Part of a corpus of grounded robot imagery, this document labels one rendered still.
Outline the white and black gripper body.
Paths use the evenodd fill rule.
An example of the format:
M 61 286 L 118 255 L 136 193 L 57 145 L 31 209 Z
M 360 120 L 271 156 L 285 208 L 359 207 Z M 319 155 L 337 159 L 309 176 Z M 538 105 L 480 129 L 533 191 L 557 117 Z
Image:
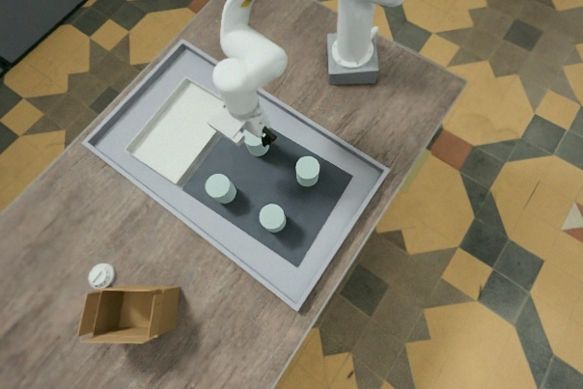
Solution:
M 260 111 L 263 112 L 260 117 L 255 116 L 254 118 L 248 119 L 248 121 L 242 127 L 258 138 L 262 138 L 263 128 L 265 126 L 268 129 L 270 128 L 269 119 L 261 106 L 260 106 Z

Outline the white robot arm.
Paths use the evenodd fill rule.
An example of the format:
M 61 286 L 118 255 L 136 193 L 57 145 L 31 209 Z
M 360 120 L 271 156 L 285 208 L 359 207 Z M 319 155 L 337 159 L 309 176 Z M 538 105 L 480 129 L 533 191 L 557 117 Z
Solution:
M 282 48 L 248 26 L 254 1 L 228 0 L 225 5 L 221 46 L 229 58 L 236 59 L 226 59 L 214 69 L 213 82 L 226 108 L 218 117 L 213 114 L 207 121 L 211 128 L 239 147 L 246 139 L 239 130 L 248 119 L 263 113 L 256 91 L 279 77 L 288 63 Z M 397 7 L 403 1 L 338 0 L 338 39 L 332 46 L 334 61 L 347 69 L 367 64 L 374 51 L 370 37 L 378 32 L 377 26 L 372 28 L 375 4 Z

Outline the brown cardboard box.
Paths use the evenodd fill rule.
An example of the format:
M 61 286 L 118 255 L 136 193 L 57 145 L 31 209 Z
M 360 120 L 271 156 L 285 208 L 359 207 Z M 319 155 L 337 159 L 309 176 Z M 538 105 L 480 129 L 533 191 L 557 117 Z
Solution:
M 101 292 L 86 294 L 77 337 L 92 332 L 95 337 L 80 343 L 144 344 L 175 329 L 180 287 L 137 290 L 119 286 L 92 291 Z

